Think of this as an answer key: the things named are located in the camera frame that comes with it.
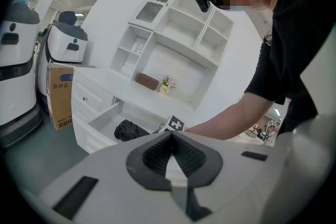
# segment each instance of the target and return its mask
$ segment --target white robot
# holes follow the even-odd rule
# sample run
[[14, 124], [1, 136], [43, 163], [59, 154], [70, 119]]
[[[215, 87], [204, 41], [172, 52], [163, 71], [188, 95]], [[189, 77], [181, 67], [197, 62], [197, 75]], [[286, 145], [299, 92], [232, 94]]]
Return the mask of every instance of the white robot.
[[33, 53], [39, 17], [14, 3], [0, 30], [0, 143], [10, 147], [39, 127], [43, 118], [36, 102]]
[[39, 97], [45, 111], [47, 108], [47, 67], [50, 62], [81, 64], [88, 36], [78, 26], [74, 12], [63, 12], [59, 15], [58, 22], [49, 25], [45, 30], [36, 68], [36, 84]]

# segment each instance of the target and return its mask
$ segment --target robot display screen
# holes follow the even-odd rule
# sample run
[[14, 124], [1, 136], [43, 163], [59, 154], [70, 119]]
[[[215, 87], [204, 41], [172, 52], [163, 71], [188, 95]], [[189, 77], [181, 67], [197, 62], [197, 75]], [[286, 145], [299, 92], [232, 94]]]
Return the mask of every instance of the robot display screen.
[[2, 45], [16, 45], [19, 42], [19, 35], [17, 33], [5, 33], [2, 36]]

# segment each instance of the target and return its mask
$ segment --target man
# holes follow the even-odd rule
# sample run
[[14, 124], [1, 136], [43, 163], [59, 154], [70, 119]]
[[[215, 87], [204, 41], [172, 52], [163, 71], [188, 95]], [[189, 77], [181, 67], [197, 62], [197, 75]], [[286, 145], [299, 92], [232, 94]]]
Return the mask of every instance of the man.
[[300, 74], [333, 26], [334, 0], [216, 1], [223, 9], [271, 9], [272, 35], [263, 40], [256, 72], [242, 99], [188, 132], [221, 140], [232, 138], [254, 125], [274, 102], [283, 104], [285, 97], [291, 102], [279, 134], [315, 117], [316, 108]]

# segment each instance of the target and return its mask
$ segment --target cardboard box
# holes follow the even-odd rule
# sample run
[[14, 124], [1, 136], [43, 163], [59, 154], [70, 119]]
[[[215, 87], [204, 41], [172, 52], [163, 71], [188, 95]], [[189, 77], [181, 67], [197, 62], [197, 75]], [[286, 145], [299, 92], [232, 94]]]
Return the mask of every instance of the cardboard box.
[[92, 67], [69, 63], [49, 63], [47, 69], [47, 101], [50, 119], [59, 131], [72, 123], [71, 89], [74, 67]]

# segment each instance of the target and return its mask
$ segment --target brown box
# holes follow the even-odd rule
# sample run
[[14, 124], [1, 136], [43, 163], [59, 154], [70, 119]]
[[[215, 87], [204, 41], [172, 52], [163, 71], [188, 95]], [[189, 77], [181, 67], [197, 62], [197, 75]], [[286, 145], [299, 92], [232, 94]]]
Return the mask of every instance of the brown box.
[[156, 90], [159, 85], [159, 81], [156, 79], [153, 79], [145, 74], [139, 73], [138, 77], [136, 79], [136, 82], [151, 89]]
[[90, 67], [69, 63], [49, 63], [47, 69], [47, 101], [50, 119], [59, 131], [72, 123], [71, 89], [74, 67]]

